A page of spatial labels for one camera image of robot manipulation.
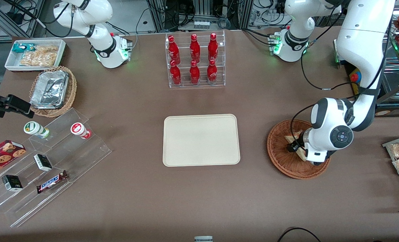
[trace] small box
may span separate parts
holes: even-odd
[[[23,189],[23,186],[18,176],[5,175],[2,177],[2,182],[4,183],[5,188],[9,192],[18,192]]]
[[[10,140],[3,141],[0,143],[0,169],[25,153],[23,145]]]
[[[35,162],[38,165],[38,169],[43,170],[43,171],[50,171],[52,166],[50,164],[50,161],[45,155],[41,154],[36,154],[34,155]]]

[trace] white plastic tray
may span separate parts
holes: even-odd
[[[162,160],[168,167],[237,164],[237,118],[232,114],[167,117]]]
[[[59,66],[59,64],[61,63],[62,55],[64,54],[64,49],[66,46],[66,43],[60,39],[16,40],[16,41],[14,41],[13,45],[15,43],[34,43],[34,44],[43,45],[43,46],[48,46],[48,45],[58,46],[59,50],[57,52],[56,60],[54,62],[53,67]],[[50,67],[46,67],[46,66],[21,66],[20,60],[22,59],[22,57],[23,57],[23,53],[16,53],[16,52],[10,51],[7,61],[5,62],[5,68],[9,71],[15,71],[15,72],[31,72],[31,71],[42,71],[42,70],[50,69]]]

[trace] cookie box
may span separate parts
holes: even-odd
[[[0,169],[26,153],[23,145],[6,140],[0,143]]]

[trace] wicker basket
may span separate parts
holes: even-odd
[[[45,70],[45,72],[55,72],[55,71],[64,71],[69,74],[68,87],[66,88],[64,105],[60,109],[36,109],[31,106],[31,110],[34,111],[36,115],[45,116],[48,118],[55,118],[57,116],[61,116],[62,114],[66,113],[71,108],[72,103],[74,103],[75,92],[77,91],[77,81],[75,80],[75,76],[68,68],[63,66],[53,67],[48,70]],[[29,92],[29,98],[32,98],[32,94],[34,93],[37,80],[38,77],[35,78],[34,84],[32,84],[32,88]]]
[[[293,131],[298,132],[311,128],[311,124],[295,119]],[[284,174],[296,179],[311,179],[321,175],[329,165],[329,159],[319,166],[312,165],[308,161],[302,161],[294,152],[286,150],[287,140],[285,135],[290,135],[290,119],[278,123],[272,128],[267,140],[268,155],[273,164]]]

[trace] red bottle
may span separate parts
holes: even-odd
[[[177,65],[175,64],[175,60],[170,61],[170,73],[171,73],[171,78],[173,79],[173,83],[176,86],[181,85],[181,74],[180,74],[180,69],[178,69]]]
[[[197,64],[201,61],[201,47],[199,47],[196,34],[190,36],[190,56]]]
[[[210,60],[210,65],[207,68],[207,77],[208,77],[209,84],[216,83],[217,67],[215,66],[215,64],[216,64],[216,61],[214,59],[212,59],[212,60]]]
[[[216,33],[210,34],[210,43],[208,44],[208,60],[217,59],[217,48],[219,45],[217,44],[216,38]]]
[[[170,58],[171,60],[175,61],[176,65],[178,65],[180,64],[180,52],[178,50],[177,44],[174,42],[174,36],[168,36],[168,42],[170,42],[170,45],[168,47],[168,50],[170,52]]]
[[[194,60],[190,62],[190,81],[194,86],[199,85],[199,68]]]

